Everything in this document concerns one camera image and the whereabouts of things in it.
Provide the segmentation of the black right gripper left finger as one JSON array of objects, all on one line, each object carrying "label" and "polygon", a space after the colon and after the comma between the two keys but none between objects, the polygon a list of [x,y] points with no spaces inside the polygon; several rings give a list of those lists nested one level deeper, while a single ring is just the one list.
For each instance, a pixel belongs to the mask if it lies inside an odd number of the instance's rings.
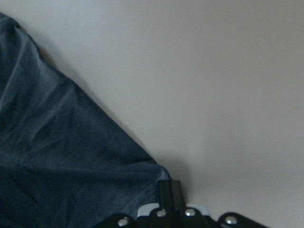
[{"label": "black right gripper left finger", "polygon": [[159,205],[161,208],[173,209],[171,181],[161,180],[158,182]]}]

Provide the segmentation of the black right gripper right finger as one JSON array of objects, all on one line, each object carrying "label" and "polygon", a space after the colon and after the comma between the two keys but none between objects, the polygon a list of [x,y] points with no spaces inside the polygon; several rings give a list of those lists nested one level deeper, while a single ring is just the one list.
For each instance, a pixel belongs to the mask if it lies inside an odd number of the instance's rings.
[{"label": "black right gripper right finger", "polygon": [[182,185],[179,180],[171,181],[171,199],[174,209],[186,207],[186,201],[182,190]]}]

